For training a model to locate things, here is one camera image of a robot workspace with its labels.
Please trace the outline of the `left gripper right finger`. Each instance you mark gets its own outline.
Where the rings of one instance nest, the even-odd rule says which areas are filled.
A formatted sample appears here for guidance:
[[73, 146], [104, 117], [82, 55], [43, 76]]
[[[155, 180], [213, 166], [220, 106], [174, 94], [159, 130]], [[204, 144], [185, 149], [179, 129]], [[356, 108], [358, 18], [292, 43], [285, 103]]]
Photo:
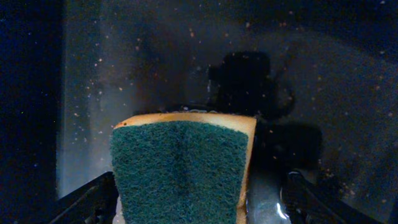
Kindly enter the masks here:
[[286, 174], [281, 201], [292, 223], [381, 224], [322, 192], [297, 171]]

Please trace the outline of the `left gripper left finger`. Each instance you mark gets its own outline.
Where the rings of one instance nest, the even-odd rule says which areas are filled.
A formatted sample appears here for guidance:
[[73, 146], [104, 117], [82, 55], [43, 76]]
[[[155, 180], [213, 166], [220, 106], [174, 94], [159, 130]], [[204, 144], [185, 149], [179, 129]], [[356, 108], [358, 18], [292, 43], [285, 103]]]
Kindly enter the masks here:
[[119, 193], [114, 174], [105, 172], [50, 207], [48, 224], [112, 224]]

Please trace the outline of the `yellow green sponge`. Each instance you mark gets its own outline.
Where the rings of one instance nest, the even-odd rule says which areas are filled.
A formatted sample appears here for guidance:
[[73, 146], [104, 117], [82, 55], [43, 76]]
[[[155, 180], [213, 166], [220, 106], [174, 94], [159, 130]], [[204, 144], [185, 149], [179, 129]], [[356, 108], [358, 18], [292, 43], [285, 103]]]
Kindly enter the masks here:
[[110, 151], [126, 223], [247, 222], [256, 119], [154, 113], [117, 124]]

